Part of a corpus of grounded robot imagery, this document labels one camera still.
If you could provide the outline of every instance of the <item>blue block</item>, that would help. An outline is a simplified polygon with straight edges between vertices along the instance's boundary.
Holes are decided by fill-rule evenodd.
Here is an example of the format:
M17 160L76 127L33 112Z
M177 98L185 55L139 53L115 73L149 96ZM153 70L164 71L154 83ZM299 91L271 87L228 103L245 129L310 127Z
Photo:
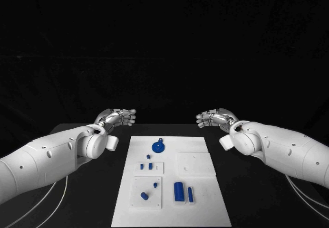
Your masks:
M192 188L188 188L188 194L189 194L189 202L193 203L193 193L192 193Z
M183 183L176 182L173 184L173 192L175 192L175 201L183 202L185 197L183 197Z
M147 200L147 199L149 199L149 195L147 195L144 192L141 193L141 195L140 195L140 196L141 196L141 198L143 198L144 200Z

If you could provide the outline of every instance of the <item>table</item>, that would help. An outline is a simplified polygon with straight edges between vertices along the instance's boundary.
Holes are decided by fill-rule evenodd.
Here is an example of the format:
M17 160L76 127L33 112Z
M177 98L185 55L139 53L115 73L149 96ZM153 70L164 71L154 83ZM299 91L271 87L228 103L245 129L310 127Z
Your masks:
M88 124L63 123L50 133L84 125ZM111 135L120 139L117 150L114 152L105 150L100 158L84 164L68 176L62 204L42 228L108 228L111 226L133 135L205 138L234 228L329 227L329 221L316 214L299 198L284 174L264 165L260 159L242 155L235 148L229 151L224 150L219 138L225 134L218 127L201 129L196 124L134 124L115 127ZM310 183L296 178L291 180L309 197L326 204ZM61 201L65 181L66 178L56 183L48 198L12 226L13 228L36 227L45 221ZM50 186L23 193L0 205L0 227L9 225L29 211Z

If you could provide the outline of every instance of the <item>white robotic arm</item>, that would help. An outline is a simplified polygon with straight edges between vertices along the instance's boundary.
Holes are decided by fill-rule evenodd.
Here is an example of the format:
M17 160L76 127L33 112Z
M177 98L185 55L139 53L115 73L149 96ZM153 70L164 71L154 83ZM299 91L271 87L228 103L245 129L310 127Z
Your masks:
M283 174L329 188L329 147L307 135L284 128L240 121L225 109L196 116L199 127L219 126L228 133L219 139L225 150L260 158Z
M115 126L134 123L136 110L107 109L95 124L50 134L0 159L0 204L26 191L68 176L97 159L104 149L114 151L118 138L107 135Z

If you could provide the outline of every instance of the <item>blue object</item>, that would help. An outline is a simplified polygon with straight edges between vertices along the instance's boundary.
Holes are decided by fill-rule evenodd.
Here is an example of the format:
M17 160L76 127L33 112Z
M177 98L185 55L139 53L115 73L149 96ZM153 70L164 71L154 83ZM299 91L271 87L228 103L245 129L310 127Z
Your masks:
M149 199L149 195L147 195L144 192L141 193L141 195L140 195L140 196L141 196L141 198L143 198L144 200L147 200L147 199Z
M164 144L163 144L163 139L160 138L157 142L153 143L151 149L156 153L163 152L164 150Z
M175 192L175 201L183 202L185 197L183 197L183 183L176 182L173 184L173 192Z
M193 203L193 194L192 194L192 188L188 188L188 194L189 194L189 202Z

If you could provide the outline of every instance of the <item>cable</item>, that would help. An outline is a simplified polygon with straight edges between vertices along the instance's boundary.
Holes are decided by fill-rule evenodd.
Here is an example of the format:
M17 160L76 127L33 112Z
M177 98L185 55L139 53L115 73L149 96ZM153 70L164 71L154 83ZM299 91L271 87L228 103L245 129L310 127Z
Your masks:
M293 183L291 183L291 180L289 179L289 176L286 175L286 178L287 178L287 180L289 180L289 183L290 183L290 185L291 185L291 187L293 187ZM296 191L296 193L297 193L297 195L300 196L300 199L304 201L304 203L310 206L310 204L306 202L306 200L303 199L303 197L302 197L302 195L299 194L299 192L297 192L297 190L294 189L294 187L293 187L293 190ZM310 206L310 208L316 211L316 213L326 219L326 220L329 220L329 218Z
M32 212L32 210L37 207L37 205L42 203L42 201L45 200L46 196L49 195L52 189L53 189L53 186L56 185L56 182L53 183L46 195L43 196L42 200L39 201L39 203L36 204L36 206L29 210L29 212L10 224L7 225L4 228L9 228L13 224L16 224L25 217L26 215Z
M293 184L294 188L299 190L299 192L303 194L303 196L304 196L309 200L312 200L316 204L319 204L322 207L325 207L325 208L329 209L329 206L323 205L322 203L319 203L317 201L315 201L312 198L309 198L309 197L304 195L304 193L302 192L302 190L299 189L299 187L294 185L293 181L291 181L291 184Z
M63 196L65 196L65 192L66 192L66 186L68 186L68 182L65 183ZM61 203L62 203L63 196L62 196L62 199L61 199L59 204L58 204L58 206L56 206L56 209L58 209L58 207L59 207L59 205L61 205ZM43 223L48 221L48 219L37 225L36 228L39 228L39 227L43 225Z

